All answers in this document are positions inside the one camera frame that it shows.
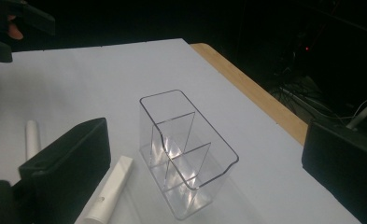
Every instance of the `white cylindrical object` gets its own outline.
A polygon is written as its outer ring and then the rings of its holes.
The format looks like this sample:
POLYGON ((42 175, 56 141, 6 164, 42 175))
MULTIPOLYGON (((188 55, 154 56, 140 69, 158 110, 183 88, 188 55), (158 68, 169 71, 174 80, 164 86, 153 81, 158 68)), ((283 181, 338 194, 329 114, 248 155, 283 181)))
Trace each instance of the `white cylindrical object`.
POLYGON ((26 135, 26 160, 31 159, 40 149, 40 135, 35 120, 28 120, 25 126, 26 135))
POLYGON ((121 156, 86 217, 86 224, 106 224, 132 170, 133 159, 121 156))

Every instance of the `white stick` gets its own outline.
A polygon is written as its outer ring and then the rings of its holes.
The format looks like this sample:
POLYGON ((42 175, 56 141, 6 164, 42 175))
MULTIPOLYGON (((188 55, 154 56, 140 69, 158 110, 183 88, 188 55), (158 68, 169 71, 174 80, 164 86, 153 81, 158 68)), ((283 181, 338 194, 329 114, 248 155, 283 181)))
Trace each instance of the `white stick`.
POLYGON ((28 120, 25 127, 26 133, 26 160, 31 159, 40 151, 40 136, 35 120, 28 120))
POLYGON ((133 159, 124 156, 120 157, 89 214, 84 217, 84 223, 106 224, 109 221, 117 199, 132 170, 132 164, 133 159))

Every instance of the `transparent organizer box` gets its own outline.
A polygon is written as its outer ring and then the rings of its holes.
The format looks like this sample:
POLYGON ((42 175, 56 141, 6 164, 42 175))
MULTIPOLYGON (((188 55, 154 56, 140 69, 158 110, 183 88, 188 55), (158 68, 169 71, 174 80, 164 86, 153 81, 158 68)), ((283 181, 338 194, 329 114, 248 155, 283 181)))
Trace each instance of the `transparent organizer box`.
POLYGON ((212 203, 238 155, 182 91, 140 99, 140 153, 177 219, 212 203))

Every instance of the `dark floor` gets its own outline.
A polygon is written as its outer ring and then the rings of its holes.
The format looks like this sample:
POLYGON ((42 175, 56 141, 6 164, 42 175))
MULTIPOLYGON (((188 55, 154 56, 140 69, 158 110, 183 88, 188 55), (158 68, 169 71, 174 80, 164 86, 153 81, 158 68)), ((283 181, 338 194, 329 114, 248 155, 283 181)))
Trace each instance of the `dark floor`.
POLYGON ((304 120, 349 117, 367 99, 367 0, 29 3, 55 17, 56 35, 17 19, 23 40, 0 34, 13 51, 183 38, 212 46, 304 120))

